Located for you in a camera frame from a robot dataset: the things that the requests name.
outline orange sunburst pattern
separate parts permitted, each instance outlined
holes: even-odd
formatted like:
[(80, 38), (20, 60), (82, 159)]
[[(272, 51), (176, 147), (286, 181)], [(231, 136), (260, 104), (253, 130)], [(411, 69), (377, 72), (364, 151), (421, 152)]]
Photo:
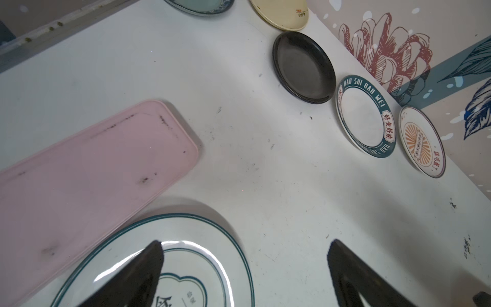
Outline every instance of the orange sunburst pattern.
[(430, 166), (433, 154), (423, 131), (414, 123), (407, 123), (404, 127), (404, 139), (416, 162), (424, 167)]

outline plate with orange sunburst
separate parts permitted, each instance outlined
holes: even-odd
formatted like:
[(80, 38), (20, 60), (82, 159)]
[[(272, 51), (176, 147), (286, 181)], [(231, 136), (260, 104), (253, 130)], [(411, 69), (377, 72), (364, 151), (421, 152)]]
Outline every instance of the plate with orange sunburst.
[(445, 151), (428, 117), (414, 107), (404, 107), (399, 124), (404, 149), (414, 165), (430, 177), (442, 177), (446, 167)]

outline plate rim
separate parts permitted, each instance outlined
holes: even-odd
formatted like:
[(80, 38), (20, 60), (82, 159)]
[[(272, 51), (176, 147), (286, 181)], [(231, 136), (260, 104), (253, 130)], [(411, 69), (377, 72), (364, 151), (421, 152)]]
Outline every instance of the plate rim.
[(112, 241), (116, 240), (126, 232), (139, 227), (143, 224), (157, 221), (157, 220), (163, 220), (163, 219), (168, 219), (168, 218), (188, 218), (188, 219), (193, 219), (193, 220), (198, 220), (201, 222), (205, 222), (219, 231), (221, 231), (229, 240), (232, 242), (234, 245), (235, 249), (239, 252), (239, 255), (241, 256), (241, 260), (244, 264), (245, 270), (247, 272), (247, 278), (249, 279), (249, 287), (250, 287), (250, 296), (251, 296), (251, 307), (255, 307), (255, 301), (254, 301), (254, 285), (252, 283), (252, 274), (250, 272), (249, 265), (247, 263), (246, 256), (244, 252), (242, 251), (241, 247), (235, 241), (234, 237), (232, 237), (228, 231), (226, 231), (222, 226), (218, 225), (216, 222), (204, 218), (202, 216), (196, 215), (196, 214), (191, 214), (191, 213), (166, 213), (166, 214), (159, 214), (159, 215), (154, 215), (148, 218), (145, 218), (143, 220), (134, 222), (133, 224), (126, 226), (125, 228), (121, 229), (117, 233), (113, 234), (109, 238), (107, 238), (104, 242), (99, 244), (90, 254), (76, 267), (76, 269), (70, 274), (68, 279), (63, 283), (63, 286), (60, 288), (60, 290), (57, 292), (55, 297), (53, 298), (53, 302), (51, 303), (50, 307), (58, 307), (59, 304), (61, 303), (61, 300), (63, 299), (66, 291), (70, 288), (72, 285), (73, 281), (77, 278), (77, 276), (80, 274), (80, 272), (89, 264), (90, 261), (98, 254), (100, 253), (107, 245), (109, 245)]
[[(403, 135), (403, 129), (402, 129), (402, 119), (401, 119), (401, 115), (402, 115), (402, 112), (405, 110), (405, 109), (414, 109), (416, 110), (420, 115), (423, 116), (423, 118), (430, 124), (431, 128), (433, 128), (433, 132), (436, 134), (436, 138), (438, 139), (438, 143), (440, 144), (440, 148), (441, 148), (441, 153), (443, 154), (442, 157), (444, 159), (444, 163), (443, 163), (443, 170), (441, 171), (440, 175), (439, 176), (431, 176), (430, 174), (428, 174), (427, 172), (425, 172), (420, 166), (418, 163), (416, 163), (416, 161), (414, 160), (414, 158), (412, 157), (411, 153), (409, 152), (409, 149), (406, 145), (406, 142), (404, 141), (404, 135)], [(440, 139), (440, 134), (438, 134), (438, 131), (436, 130), (435, 126), (433, 125), (433, 123), (430, 121), (430, 119), (426, 116), (426, 114), (423, 113), (423, 111), (421, 111), (420, 109), (418, 108), (415, 108), (413, 106), (404, 106), (401, 111), (399, 112), (399, 135), (401, 136), (401, 140), (402, 140), (402, 145), (404, 147), (404, 151), (406, 152), (406, 154), (409, 156), (411, 162), (418, 168), (418, 170), (420, 170), (423, 174), (427, 175), (428, 177), (431, 177), (431, 178), (435, 178), (435, 179), (438, 179), (438, 178), (441, 178), (443, 176), (443, 174), (445, 174), (445, 171), (447, 169), (447, 156), (445, 155), (445, 148), (443, 148), (443, 144), (441, 142), (441, 139)]]
[(324, 55), (326, 56), (326, 58), (328, 60), (328, 63), (330, 64), (330, 66), (332, 68), (332, 73), (334, 75), (334, 91), (336, 91), (336, 72), (334, 70), (334, 66), (332, 65), (331, 59), (326, 54), (326, 52), (324, 51), (324, 49), (322, 49), (322, 47), (315, 40), (313, 40), (308, 35), (305, 35), (305, 34), (303, 34), (301, 32), (296, 32), (296, 31), (286, 31), (286, 32), (281, 33), (280, 35), (278, 35), (276, 37), (276, 39), (274, 40), (274, 43), (273, 43), (273, 64), (274, 64), (273, 67), (274, 67), (274, 72), (278, 76), (278, 79), (281, 82), (281, 84), (283, 85), (283, 87), (288, 92), (290, 92), (292, 95), (294, 95), (295, 97), (297, 97), (297, 98), (299, 98), (299, 99), (301, 99), (303, 101), (306, 101), (308, 103), (314, 104), (314, 105), (323, 104), (323, 103), (329, 101), (330, 99), (332, 99), (334, 97), (334, 92), (333, 92), (333, 94), (331, 96), (328, 96), (327, 99), (326, 99), (326, 97), (324, 97), (324, 98), (309, 98), (307, 96), (301, 95), (300, 93), (297, 93), (295, 90), (293, 90), (291, 88), (291, 86), (288, 84), (288, 82), (286, 82), (285, 78), (283, 77), (283, 74), (280, 72), (280, 69), (279, 69), (279, 63), (278, 63), (278, 46), (279, 46), (280, 39), (283, 36), (287, 36), (287, 35), (300, 35), (300, 36), (305, 36), (307, 39), (309, 39), (309, 40), (312, 41), (313, 45), (317, 49), (321, 50), (324, 53)]
[(228, 11), (232, 7), (232, 5), (234, 4), (235, 0), (221, 0), (220, 5), (211, 11), (195, 11), (195, 10), (192, 10), (190, 8), (187, 8), (185, 6), (180, 5), (175, 0), (164, 0), (164, 1), (169, 3), (170, 5), (174, 6), (175, 8), (183, 11), (183, 12), (186, 12), (186, 13), (189, 13), (192, 15), (196, 15), (196, 16), (207, 16), (207, 17), (209, 17), (209, 16), (218, 15), (218, 14), (221, 14), (221, 13)]
[[(335, 101), (335, 104), (336, 104), (336, 113), (338, 115), (338, 118), (339, 118), (339, 121), (341, 122), (341, 126), (343, 127), (344, 131), (346, 132), (346, 134), (348, 135), (349, 139), (351, 140), (351, 142), (355, 145), (356, 148), (358, 148), (359, 150), (361, 150), (362, 152), (366, 153), (367, 155), (369, 156), (372, 156), (372, 157), (375, 157), (375, 158), (380, 158), (380, 159), (383, 159), (383, 158), (387, 158), (388, 156), (390, 156), (394, 150), (395, 150), (395, 147), (396, 147), (396, 144), (397, 144), (397, 132), (394, 134), (394, 141), (393, 142), (388, 142), (386, 141), (387, 143), (390, 144), (390, 148), (384, 152), (383, 154), (377, 156), (377, 155), (374, 155), (372, 153), (370, 153), (369, 151), (365, 150), (364, 148), (362, 148), (358, 143), (360, 142), (361, 144), (363, 144), (361, 141), (359, 141), (357, 138), (355, 138), (355, 136), (351, 133), (350, 129), (348, 128), (348, 126), (346, 125), (346, 122), (344, 121), (344, 117), (342, 116), (341, 114), (341, 110), (340, 110), (340, 102), (339, 102), (339, 88), (343, 85), (343, 82), (344, 80), (348, 79), (348, 78), (353, 78), (353, 77), (357, 77), (357, 78), (360, 78), (362, 79), (363, 81), (367, 82), (369, 85), (372, 86), (373, 89), (375, 89), (375, 93), (378, 93), (380, 96), (382, 96), (382, 93), (380, 93), (380, 91), (373, 85), (373, 83), (371, 83), (370, 81), (368, 81), (366, 78), (362, 77), (362, 76), (359, 76), (359, 75), (347, 75), (346, 77), (344, 77), (343, 79), (341, 79), (341, 81), (339, 82), (338, 86), (336, 87), (336, 101)], [(361, 90), (363, 90), (365, 92), (365, 94), (367, 94), (368, 97), (370, 97), (370, 100), (373, 101), (373, 103), (375, 105), (377, 105), (377, 102), (373, 99), (373, 97), (371, 95), (369, 95), (362, 87), (360, 86), (357, 86), (356, 88), (359, 88)], [(394, 115), (392, 114), (392, 110), (390, 109), (386, 99), (382, 96), (382, 98), (384, 99), (385, 101), (385, 104), (387, 105), (387, 109), (389, 111), (389, 113), (392, 115), (392, 121), (394, 123), (394, 129), (397, 129), (396, 126), (395, 126), (395, 120), (394, 120)], [(380, 143), (373, 147), (373, 146), (367, 146), (365, 144), (363, 144), (364, 146), (366, 146), (367, 148), (370, 148), (370, 149), (374, 149), (374, 150), (377, 150), (377, 148), (379, 148), (380, 146), (382, 146), (382, 144), (384, 143), (383, 141), (385, 140), (385, 137), (382, 136), (382, 140), (380, 141)]]
[(302, 25), (300, 28), (287, 28), (287, 27), (282, 27), (280, 26), (279, 24), (277, 24), (276, 22), (274, 22), (273, 20), (271, 20), (269, 17), (267, 17), (266, 15), (264, 15), (264, 13), (261, 11), (261, 9), (259, 9), (259, 6), (256, 4), (256, 0), (250, 0), (251, 4), (252, 4), (252, 7), (254, 7), (254, 10), (259, 14), (259, 16), (261, 16), (268, 24), (272, 25), (273, 27), (275, 28), (278, 28), (280, 30), (283, 30), (283, 31), (292, 31), (292, 32), (296, 32), (296, 31), (300, 31), (302, 30), (303, 28), (305, 28), (308, 24), (308, 20), (310, 19), (310, 9), (308, 8), (307, 6), (307, 20), (305, 21), (305, 24)]

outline white plate with teal rim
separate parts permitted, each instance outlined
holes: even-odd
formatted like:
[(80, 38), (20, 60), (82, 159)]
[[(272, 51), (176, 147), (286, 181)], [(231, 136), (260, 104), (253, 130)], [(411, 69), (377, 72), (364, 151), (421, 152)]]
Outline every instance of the white plate with teal rim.
[(165, 0), (170, 5), (198, 16), (213, 16), (228, 10), (234, 0)]
[(423, 173), (440, 178), (445, 173), (446, 159), (440, 136), (426, 115), (406, 106), (399, 115), (399, 131), (404, 149)]
[(208, 219), (180, 213), (141, 220), (104, 241), (51, 306), (78, 306), (153, 240), (164, 251), (153, 307), (254, 307), (249, 266), (234, 238)]
[(373, 84), (360, 76), (345, 77), (337, 88), (336, 109), (346, 134), (361, 151), (377, 158), (394, 151), (394, 117)]

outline leaf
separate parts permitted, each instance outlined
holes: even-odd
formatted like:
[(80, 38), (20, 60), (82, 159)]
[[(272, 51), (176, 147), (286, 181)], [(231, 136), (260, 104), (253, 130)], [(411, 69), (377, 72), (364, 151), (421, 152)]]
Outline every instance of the leaf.
[(464, 140), (473, 133), (491, 126), (491, 79), (476, 91), (465, 108)]
[(474, 48), (456, 70), (440, 81), (487, 72), (491, 72), (491, 38)]

